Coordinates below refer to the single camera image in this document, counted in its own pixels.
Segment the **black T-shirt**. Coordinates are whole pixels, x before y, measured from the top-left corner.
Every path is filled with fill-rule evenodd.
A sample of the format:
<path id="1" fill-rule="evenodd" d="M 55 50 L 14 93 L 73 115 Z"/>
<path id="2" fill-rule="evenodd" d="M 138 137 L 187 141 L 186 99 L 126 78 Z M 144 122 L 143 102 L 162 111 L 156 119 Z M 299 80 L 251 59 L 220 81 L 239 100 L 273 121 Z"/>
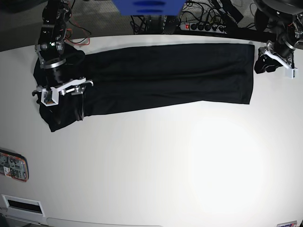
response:
<path id="1" fill-rule="evenodd" d="M 81 50 L 67 45 L 65 51 Z M 251 44 L 128 47 L 85 54 L 72 72 L 94 82 L 84 91 L 85 117 L 197 101 L 247 105 L 253 92 L 254 54 Z M 39 65 L 33 76 L 37 84 L 46 83 Z M 50 131 L 76 122 L 76 99 L 77 95 L 60 97 L 61 125 L 51 123 L 48 107 L 37 100 Z"/>

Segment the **clear orange parts box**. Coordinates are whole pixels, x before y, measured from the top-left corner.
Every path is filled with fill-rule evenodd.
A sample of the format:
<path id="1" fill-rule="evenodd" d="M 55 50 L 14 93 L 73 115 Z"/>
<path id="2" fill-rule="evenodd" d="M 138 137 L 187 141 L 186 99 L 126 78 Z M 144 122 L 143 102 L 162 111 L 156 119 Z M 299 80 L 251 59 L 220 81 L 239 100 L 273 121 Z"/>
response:
<path id="1" fill-rule="evenodd" d="M 17 153 L 0 150 L 0 174 L 21 182 L 29 179 L 27 159 Z"/>

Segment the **white power strip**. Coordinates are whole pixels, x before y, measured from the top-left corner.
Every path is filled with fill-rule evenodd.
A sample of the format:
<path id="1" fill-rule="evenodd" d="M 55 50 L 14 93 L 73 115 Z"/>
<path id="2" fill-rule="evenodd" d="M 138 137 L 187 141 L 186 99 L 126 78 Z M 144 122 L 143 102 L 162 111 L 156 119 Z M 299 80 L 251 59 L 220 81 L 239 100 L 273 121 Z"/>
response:
<path id="1" fill-rule="evenodd" d="M 194 31 L 194 32 L 207 32 L 207 33 L 216 33 L 216 34 L 227 34 L 226 26 L 217 23 L 189 23 L 183 22 L 179 25 L 180 30 L 182 31 Z"/>

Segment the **white slotted table inset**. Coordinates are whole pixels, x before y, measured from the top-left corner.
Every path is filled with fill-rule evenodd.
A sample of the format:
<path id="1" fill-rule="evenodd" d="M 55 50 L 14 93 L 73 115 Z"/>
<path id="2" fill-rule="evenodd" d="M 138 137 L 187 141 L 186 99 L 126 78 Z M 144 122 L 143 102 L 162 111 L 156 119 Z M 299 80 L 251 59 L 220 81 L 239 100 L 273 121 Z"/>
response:
<path id="1" fill-rule="evenodd" d="M 10 195 L 1 195 L 4 202 L 4 215 L 20 221 L 43 224 L 45 222 L 45 212 L 41 201 L 20 198 Z"/>

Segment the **blue plastic holder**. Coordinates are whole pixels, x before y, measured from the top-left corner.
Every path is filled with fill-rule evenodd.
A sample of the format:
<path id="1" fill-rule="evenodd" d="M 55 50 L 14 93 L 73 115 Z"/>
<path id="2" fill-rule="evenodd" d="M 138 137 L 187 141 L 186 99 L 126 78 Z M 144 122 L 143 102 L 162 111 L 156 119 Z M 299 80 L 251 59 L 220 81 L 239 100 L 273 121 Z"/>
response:
<path id="1" fill-rule="evenodd" d="M 113 3 L 123 16 L 176 16 L 185 0 L 113 0 Z"/>

